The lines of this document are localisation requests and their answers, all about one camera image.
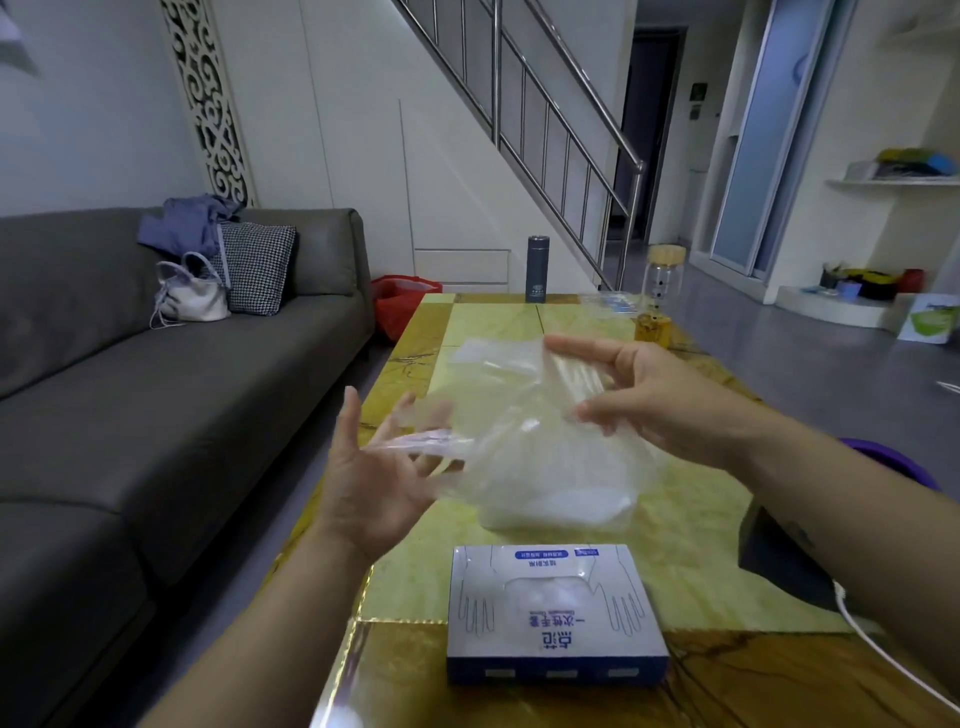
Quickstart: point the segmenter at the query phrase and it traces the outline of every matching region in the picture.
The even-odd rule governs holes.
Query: frosted glass door
[[[774,0],[710,257],[749,276],[833,0]]]

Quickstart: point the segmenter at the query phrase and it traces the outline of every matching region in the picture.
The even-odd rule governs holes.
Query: stainless steel railing
[[[554,26],[553,21],[550,19],[550,16],[543,9],[543,6],[540,4],[540,0],[524,0],[527,7],[529,8],[531,14],[537,20],[540,27],[544,30],[547,37],[550,39],[551,44],[557,50],[557,53],[560,55],[560,58],[563,60],[566,67],[569,69],[570,73],[573,75],[574,80],[577,85],[584,91],[587,96],[587,100],[596,113],[599,115],[601,121],[606,127],[607,131],[610,133],[613,142],[616,144],[617,148],[623,155],[623,158],[626,160],[632,172],[631,186],[630,186],[630,199],[629,202],[625,202],[620,198],[614,189],[614,184],[607,179],[607,175],[603,172],[597,162],[593,159],[592,155],[588,152],[587,146],[584,144],[583,140],[576,132],[574,132],[573,127],[567,121],[566,117],[560,110],[560,106],[554,100],[554,98],[547,92],[546,86],[543,81],[538,76],[537,72],[534,70],[530,62],[524,56],[523,52],[517,46],[513,37],[510,35],[509,31],[503,27],[503,0],[490,0],[488,5],[487,0],[477,0],[481,7],[487,12],[492,21],[492,52],[491,52],[491,113],[487,114],[486,109],[483,104],[477,99],[476,94],[470,89],[468,84],[468,64],[467,64],[467,1],[460,0],[460,63],[461,71],[458,72],[457,69],[453,66],[450,60],[446,57],[444,52],[441,50],[440,45],[440,26],[439,26],[439,16],[437,9],[438,0],[432,0],[431,9],[432,9],[432,24],[433,32],[428,33],[427,30],[423,27],[420,19],[417,18],[417,15],[410,8],[410,0],[394,0],[395,4],[400,10],[406,15],[408,20],[412,25],[419,31],[421,38],[432,47],[437,58],[446,68],[447,72],[453,79],[457,82],[458,86],[465,93],[470,102],[474,105],[480,116],[487,122],[491,129],[491,140],[497,146],[497,149],[506,150],[510,157],[514,160],[516,165],[523,171],[523,174],[526,176],[527,180],[537,189],[543,201],[549,206],[551,211],[556,215],[557,219],[563,225],[567,234],[570,235],[573,242],[576,244],[577,248],[583,254],[584,258],[589,263],[590,267],[597,274],[600,281],[607,288],[613,290],[621,290],[623,288],[623,277],[627,264],[627,251],[630,246],[630,237],[633,232],[634,227],[636,226],[636,217],[639,208],[639,199],[640,199],[640,184],[643,178],[644,172],[644,162],[639,158],[633,146],[623,135],[623,132],[620,131],[619,127],[616,124],[616,121],[613,118],[610,110],[607,109],[607,106],[604,104],[603,100],[600,98],[600,95],[597,93],[596,88],[590,82],[587,73],[581,67],[580,63],[574,58],[569,47],[564,42],[564,39],[561,37],[560,33],[557,31],[556,26]],[[510,139],[503,133],[502,130],[502,113],[503,113],[503,103],[502,103],[502,94],[503,94],[503,45],[506,44],[510,52],[516,57],[520,65],[520,139],[519,139],[519,150],[515,149],[514,145],[510,142]],[[540,175],[538,176],[530,169],[530,166],[527,164],[525,157],[525,147],[526,147],[526,104],[527,104],[527,81],[528,79],[536,87],[537,91],[543,97],[544,101],[544,114],[543,114],[543,149],[542,157],[540,161]],[[547,146],[548,138],[550,131],[550,117],[555,116],[560,122],[560,125],[563,127],[566,135],[565,147],[564,147],[564,176],[563,176],[563,192],[561,194],[560,207],[557,208],[556,203],[551,199],[550,195],[546,191],[546,171],[547,171]],[[570,222],[566,219],[566,197],[567,197],[567,183],[569,177],[569,167],[570,167],[570,144],[571,142],[577,148],[580,155],[584,158],[584,161],[587,164],[587,176],[584,182],[584,200],[583,207],[580,215],[580,226],[579,231],[575,230]],[[586,234],[587,227],[587,210],[588,210],[588,201],[590,194],[590,182],[591,179],[595,177],[603,186],[603,192],[606,196],[606,202],[604,205],[603,212],[603,222],[600,235],[599,246],[597,249],[598,256],[594,258],[593,254],[588,250],[584,237]],[[603,272],[603,259],[606,251],[607,245],[607,235],[608,235],[608,225],[610,223],[610,211],[613,205],[617,205],[627,219],[627,225],[623,231],[623,245],[619,252],[619,259],[617,260],[617,269],[616,269],[616,278],[614,279],[614,284],[607,280],[607,277]]]

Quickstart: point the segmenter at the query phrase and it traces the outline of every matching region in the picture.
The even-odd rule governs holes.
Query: coffee table
[[[523,341],[566,332],[632,340],[632,322],[597,320],[577,296],[526,304],[514,294],[430,294],[363,405],[361,444],[404,392],[444,383],[465,339]],[[680,330],[671,350],[757,399]],[[322,483],[276,570],[310,524]],[[446,603],[454,546],[507,543],[473,510],[436,503],[380,560],[358,596],[315,725],[348,706],[366,728],[391,726],[940,726],[960,724],[852,635],[837,615],[739,569],[737,532],[749,493],[725,473],[670,459],[623,534],[531,534],[524,543],[626,543],[657,612],[671,668],[655,690],[627,687],[451,688]]]

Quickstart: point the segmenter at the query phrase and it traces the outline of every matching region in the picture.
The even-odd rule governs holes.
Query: houndstooth pillow
[[[214,256],[211,262],[228,282],[229,309],[273,316],[280,310],[297,229],[257,223],[224,223],[219,227],[222,255]]]

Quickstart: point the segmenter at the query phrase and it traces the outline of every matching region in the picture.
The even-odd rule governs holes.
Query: power cord
[[[835,581],[833,582],[833,592],[836,594],[836,597],[837,597],[837,609],[840,610],[840,614],[843,615],[843,619],[847,621],[847,624],[850,625],[853,631],[856,632],[856,634],[858,634],[865,643],[867,643],[870,647],[872,647],[880,657],[882,657],[884,660],[886,660],[888,663],[894,666],[897,670],[899,670],[903,675],[905,675],[911,681],[919,685],[925,691],[929,692],[931,695],[937,698],[937,700],[942,702],[947,707],[951,708],[955,713],[960,713],[960,706],[958,706],[956,703],[953,703],[947,700],[945,697],[943,697],[938,692],[933,690],[933,688],[931,688],[927,683],[925,683],[919,677],[917,677],[912,672],[910,672],[910,670],[908,670],[906,667],[904,667],[899,662],[897,662],[892,657],[890,657],[890,655],[888,655],[879,644],[875,643],[870,638],[870,636],[863,631],[863,628],[856,623],[856,621],[851,616],[850,612],[847,611],[847,590],[841,587]]]

